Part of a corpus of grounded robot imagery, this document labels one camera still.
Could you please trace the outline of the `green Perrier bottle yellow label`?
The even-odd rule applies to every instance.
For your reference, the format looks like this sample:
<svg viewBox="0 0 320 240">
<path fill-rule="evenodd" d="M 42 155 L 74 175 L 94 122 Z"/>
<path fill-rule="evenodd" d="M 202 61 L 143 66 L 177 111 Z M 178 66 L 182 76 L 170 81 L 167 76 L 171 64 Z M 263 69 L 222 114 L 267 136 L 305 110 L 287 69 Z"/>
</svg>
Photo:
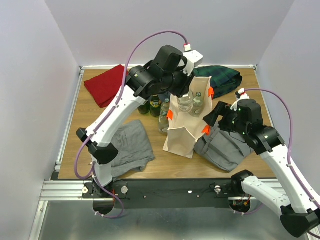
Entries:
<svg viewBox="0 0 320 240">
<path fill-rule="evenodd" d="M 150 98 L 150 114 L 153 117 L 159 117 L 161 114 L 161 100 L 158 95 L 152 95 Z"/>
</svg>

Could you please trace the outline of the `beige canvas tote bag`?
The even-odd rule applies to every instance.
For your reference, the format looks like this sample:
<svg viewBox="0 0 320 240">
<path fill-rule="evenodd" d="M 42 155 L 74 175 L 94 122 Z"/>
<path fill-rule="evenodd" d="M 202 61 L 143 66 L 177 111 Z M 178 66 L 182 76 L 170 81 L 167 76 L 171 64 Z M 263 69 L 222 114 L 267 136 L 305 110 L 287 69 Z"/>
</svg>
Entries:
<svg viewBox="0 0 320 240">
<path fill-rule="evenodd" d="M 164 151 L 191 159 L 198 140 L 203 135 L 209 134 L 209 127 L 203 118 L 213 110 L 214 90 L 210 81 L 211 77 L 195 77 L 190 84 L 189 89 L 192 93 L 200 92 L 203 99 L 202 110 L 198 116 L 192 116 L 189 111 L 182 111 L 179 108 L 178 98 L 170 96 Z"/>
</svg>

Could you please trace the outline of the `green Perrier bottle red label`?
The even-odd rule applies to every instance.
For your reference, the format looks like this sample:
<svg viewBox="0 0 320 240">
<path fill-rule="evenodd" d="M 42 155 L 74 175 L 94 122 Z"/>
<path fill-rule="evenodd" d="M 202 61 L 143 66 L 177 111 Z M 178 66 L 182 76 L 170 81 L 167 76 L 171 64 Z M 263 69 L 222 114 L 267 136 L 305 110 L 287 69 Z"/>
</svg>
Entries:
<svg viewBox="0 0 320 240">
<path fill-rule="evenodd" d="M 150 112 L 150 103 L 149 101 L 146 101 L 144 104 L 140 105 L 138 108 L 138 112 L 141 115 L 146 115 Z"/>
</svg>

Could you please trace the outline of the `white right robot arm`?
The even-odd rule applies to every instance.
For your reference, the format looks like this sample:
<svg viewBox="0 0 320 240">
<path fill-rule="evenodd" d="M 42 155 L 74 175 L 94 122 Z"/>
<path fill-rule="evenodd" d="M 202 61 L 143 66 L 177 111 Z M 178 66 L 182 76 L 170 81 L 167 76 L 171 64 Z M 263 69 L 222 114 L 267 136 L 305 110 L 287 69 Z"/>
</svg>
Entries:
<svg viewBox="0 0 320 240">
<path fill-rule="evenodd" d="M 286 231 L 295 238 L 320 225 L 320 196 L 293 159 L 278 131 L 263 124 L 261 106 L 253 99 L 239 99 L 234 104 L 219 101 L 203 120 L 225 132 L 240 134 L 245 143 L 272 169 L 284 194 L 264 184 L 253 173 L 243 170 L 231 178 L 230 191 L 248 194 L 276 213 Z"/>
</svg>

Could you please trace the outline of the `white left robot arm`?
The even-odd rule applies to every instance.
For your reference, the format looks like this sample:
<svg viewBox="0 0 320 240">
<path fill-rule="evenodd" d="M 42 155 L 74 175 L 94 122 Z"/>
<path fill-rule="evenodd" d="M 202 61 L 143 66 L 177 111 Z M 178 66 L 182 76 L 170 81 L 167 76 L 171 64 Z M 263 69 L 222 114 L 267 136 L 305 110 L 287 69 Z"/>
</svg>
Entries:
<svg viewBox="0 0 320 240">
<path fill-rule="evenodd" d="M 152 95 L 166 92 L 182 97 L 189 91 L 194 78 L 193 70 L 203 61 L 203 55 L 185 45 L 184 52 L 165 45 L 156 57 L 144 66 L 125 71 L 125 83 L 99 118 L 87 128 L 79 128 L 77 137 L 87 147 L 92 159 L 95 180 L 93 191 L 101 198 L 111 191 L 112 161 L 119 151 L 111 143 L 124 121 Z"/>
</svg>

